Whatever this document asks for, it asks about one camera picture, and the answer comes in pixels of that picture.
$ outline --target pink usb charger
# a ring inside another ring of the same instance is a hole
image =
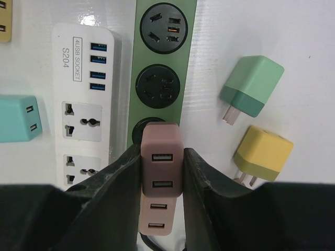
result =
[[[176,198],[182,194],[184,145],[177,124],[148,123],[143,131],[141,157],[146,197]]]

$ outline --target blue usb port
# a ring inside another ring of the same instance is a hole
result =
[[[106,86],[105,85],[101,85],[101,84],[90,83],[90,89],[91,90],[105,90]]]
[[[107,51],[107,45],[101,43],[91,43],[91,50],[93,51]]]
[[[91,56],[92,63],[106,64],[107,58],[105,56]]]
[[[106,79],[106,73],[90,72],[90,78]]]

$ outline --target metal prong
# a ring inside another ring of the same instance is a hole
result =
[[[246,177],[247,177],[247,174],[243,173],[240,178],[234,179],[234,181],[237,182],[237,183],[239,183],[239,184],[241,184],[241,185],[244,185],[243,182],[244,182],[244,180],[245,180]]]
[[[256,176],[253,176],[252,179],[251,179],[251,181],[249,182],[249,185],[250,185],[251,187],[253,187],[253,185],[255,185],[256,180],[257,180],[257,177],[256,177]]]
[[[234,108],[233,106],[230,106],[223,120],[232,126],[237,120],[238,116],[240,115],[240,112],[241,112],[240,110]]]

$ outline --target white wall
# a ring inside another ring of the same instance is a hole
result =
[[[124,149],[135,3],[14,0],[13,40],[0,44],[0,93],[36,95],[44,133],[28,143],[0,144],[1,183],[55,183],[50,34],[60,21],[86,20],[121,35],[116,151]],[[238,143],[249,125],[261,126],[295,143],[278,180],[335,184],[334,13],[332,0],[199,0],[181,122],[185,146],[233,177]],[[222,121],[228,106],[219,91],[238,58],[256,54],[283,65],[284,76],[257,118],[241,115],[231,127]],[[168,250],[184,236],[181,202],[173,233],[158,238]]]

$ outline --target green power strip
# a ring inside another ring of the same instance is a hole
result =
[[[150,121],[180,123],[197,0],[137,0],[127,146]]]

